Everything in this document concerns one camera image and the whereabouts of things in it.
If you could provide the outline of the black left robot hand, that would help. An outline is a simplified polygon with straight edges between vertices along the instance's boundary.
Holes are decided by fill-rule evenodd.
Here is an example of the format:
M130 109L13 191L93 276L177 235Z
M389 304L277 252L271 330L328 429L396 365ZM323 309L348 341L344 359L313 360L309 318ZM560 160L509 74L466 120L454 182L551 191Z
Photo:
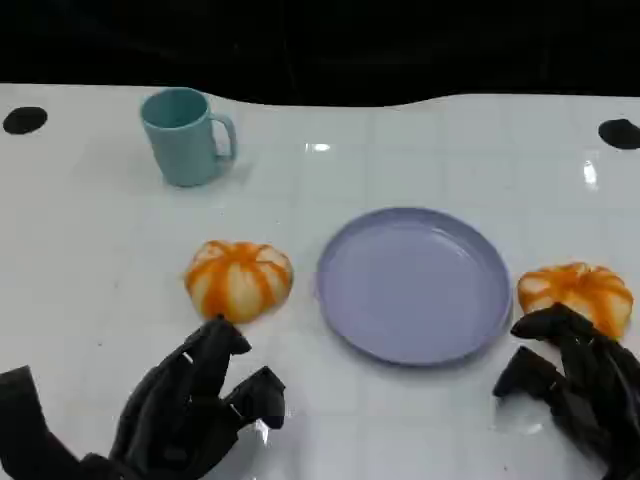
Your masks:
M200 479L256 421L284 424L285 385L267 366L220 394L232 357L249 352L222 317L194 331L129 396L110 460L136 479Z

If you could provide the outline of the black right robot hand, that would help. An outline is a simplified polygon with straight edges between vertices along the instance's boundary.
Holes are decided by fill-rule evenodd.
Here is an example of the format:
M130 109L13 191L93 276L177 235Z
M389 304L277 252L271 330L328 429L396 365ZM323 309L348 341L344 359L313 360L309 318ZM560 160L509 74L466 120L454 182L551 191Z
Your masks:
M521 339L547 341L564 372L521 346L493 395L527 394L545 402L555 424L606 464L607 479L639 477L639 361L618 341L561 303L523 315L511 328Z

